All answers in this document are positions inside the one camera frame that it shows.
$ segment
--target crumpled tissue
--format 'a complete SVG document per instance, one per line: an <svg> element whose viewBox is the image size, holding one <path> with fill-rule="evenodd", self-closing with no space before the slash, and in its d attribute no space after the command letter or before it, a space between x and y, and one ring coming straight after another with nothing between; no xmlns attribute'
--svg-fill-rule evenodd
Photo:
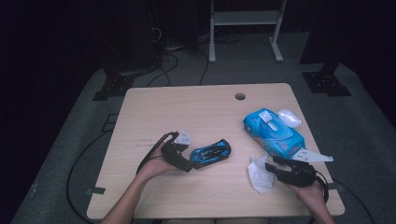
<svg viewBox="0 0 396 224"><path fill-rule="evenodd" d="M271 191L276 179L273 173L265 169L267 157L267 154L258 159L255 156L251 156L250 165L247 167L250 183L259 193Z"/></svg>

